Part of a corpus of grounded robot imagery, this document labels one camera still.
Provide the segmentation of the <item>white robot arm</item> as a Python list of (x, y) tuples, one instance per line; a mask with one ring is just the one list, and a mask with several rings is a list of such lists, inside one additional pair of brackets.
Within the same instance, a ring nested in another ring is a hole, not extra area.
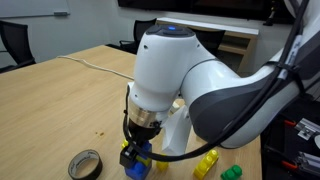
[(320, 79), (320, 0), (285, 0), (295, 22), (283, 49), (241, 77), (186, 27), (154, 25), (143, 35), (127, 86), (120, 163), (162, 162), (238, 148)]

